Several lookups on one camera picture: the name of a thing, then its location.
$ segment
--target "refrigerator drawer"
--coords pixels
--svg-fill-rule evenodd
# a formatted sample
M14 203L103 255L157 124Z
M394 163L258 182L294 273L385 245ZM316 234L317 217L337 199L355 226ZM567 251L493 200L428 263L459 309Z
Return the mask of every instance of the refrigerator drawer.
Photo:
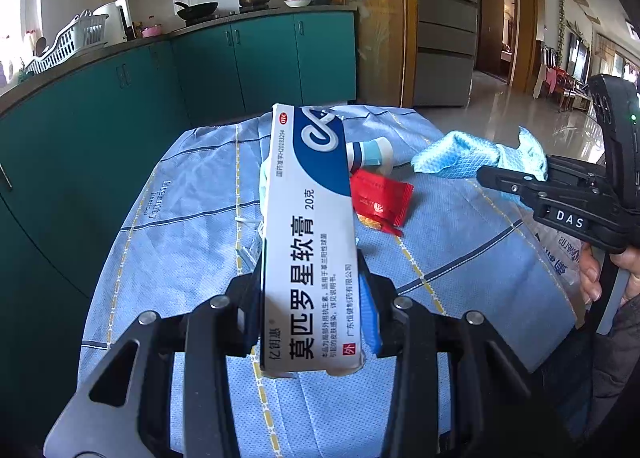
M418 52L414 106L466 106L473 58Z
M418 48L420 47L472 56L476 53L476 35L460 29L418 22Z
M418 0L418 21L476 32L478 7L460 0Z

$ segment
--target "wok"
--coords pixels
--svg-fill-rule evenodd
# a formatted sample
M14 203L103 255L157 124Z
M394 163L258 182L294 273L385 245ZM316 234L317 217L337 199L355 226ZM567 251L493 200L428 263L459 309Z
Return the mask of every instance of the wok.
M218 8L218 2L209 2L193 6L187 5L182 2L176 2L175 4L179 5L180 7L184 7L184 9L178 11L178 16L180 16L180 18L182 18L186 22L189 20L197 20L199 18L204 18L205 16L212 15Z

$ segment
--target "human hand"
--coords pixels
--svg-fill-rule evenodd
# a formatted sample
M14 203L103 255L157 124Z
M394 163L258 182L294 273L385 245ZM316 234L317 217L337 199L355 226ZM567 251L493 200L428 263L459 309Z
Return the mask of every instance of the human hand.
M625 294L620 301L622 307L627 301L640 294L640 250L635 247L628 247L622 254L610 255L611 261L620 269L629 271L629 281L626 284ZM591 244L582 243L580 252L580 292L585 303L597 301L602 295L600 286L600 264L593 257Z

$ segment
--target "light blue tablecloth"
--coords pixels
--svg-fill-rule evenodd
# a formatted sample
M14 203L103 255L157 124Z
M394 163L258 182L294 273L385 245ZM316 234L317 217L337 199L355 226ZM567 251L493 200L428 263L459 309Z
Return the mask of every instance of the light blue tablecloth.
M347 141L387 137L394 149L391 177L415 186L402 239L355 220L371 271L392 278L401 293L431 311L459 317L481 310L525 365L536 368L575 315L516 204L475 180L414 173L412 157L442 137L415 111L343 106L335 112L344 118ZM197 128L158 162L100 276L84 330L80 381L141 311L164 317L190 311L249 271L235 246L237 239L251 245L255 228L239 227L235 217L260 219L258 173L270 131L271 114ZM376 359L368 348L366 357L364 368L348 377L307 372L279 380L256 377L251 357L229 358L242 456L379 456L395 362ZM183 362L176 359L172 393L176 450L182 449ZM450 415L445 359L439 369L444 431Z

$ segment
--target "red snack wrapper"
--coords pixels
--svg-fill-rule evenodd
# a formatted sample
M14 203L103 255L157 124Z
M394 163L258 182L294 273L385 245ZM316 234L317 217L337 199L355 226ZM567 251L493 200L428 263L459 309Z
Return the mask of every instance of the red snack wrapper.
M351 177L351 199L356 213L375 220L384 232L400 236L414 187L359 169Z

